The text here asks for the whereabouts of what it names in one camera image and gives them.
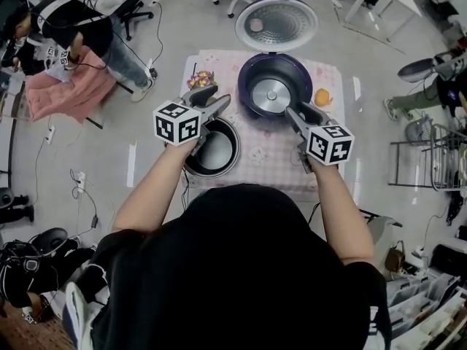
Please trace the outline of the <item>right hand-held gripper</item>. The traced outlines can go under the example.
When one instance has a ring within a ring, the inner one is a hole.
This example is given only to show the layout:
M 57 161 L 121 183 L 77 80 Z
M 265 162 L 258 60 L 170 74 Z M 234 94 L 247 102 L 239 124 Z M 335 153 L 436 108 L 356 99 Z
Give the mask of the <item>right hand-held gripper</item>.
M 304 118 L 290 106 L 285 110 L 285 117 L 294 132 L 303 139 L 298 145 L 298 156 L 305 172 L 312 172 L 309 158 L 324 166 L 346 163 L 355 136 L 345 126 L 334 125 L 334 119 L 314 104 L 301 102 L 298 110 Z

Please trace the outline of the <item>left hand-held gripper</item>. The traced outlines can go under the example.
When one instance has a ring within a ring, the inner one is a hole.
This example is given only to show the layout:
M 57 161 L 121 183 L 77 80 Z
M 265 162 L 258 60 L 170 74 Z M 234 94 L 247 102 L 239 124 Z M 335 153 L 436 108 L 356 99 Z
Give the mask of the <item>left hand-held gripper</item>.
M 225 94 L 207 105 L 217 91 L 217 85 L 198 87 L 164 102 L 153 112 L 155 137 L 166 147 L 183 148 L 194 155 L 209 134 L 205 124 L 217 119 L 231 103 L 231 95 Z

